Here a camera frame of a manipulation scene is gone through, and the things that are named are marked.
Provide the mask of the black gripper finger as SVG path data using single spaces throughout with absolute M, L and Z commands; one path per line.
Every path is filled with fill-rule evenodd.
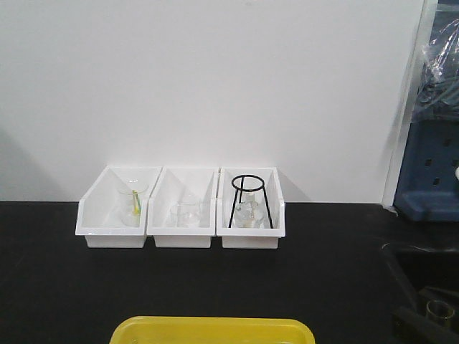
M 392 336 L 401 343 L 458 343 L 458 334 L 400 307 L 392 313 Z

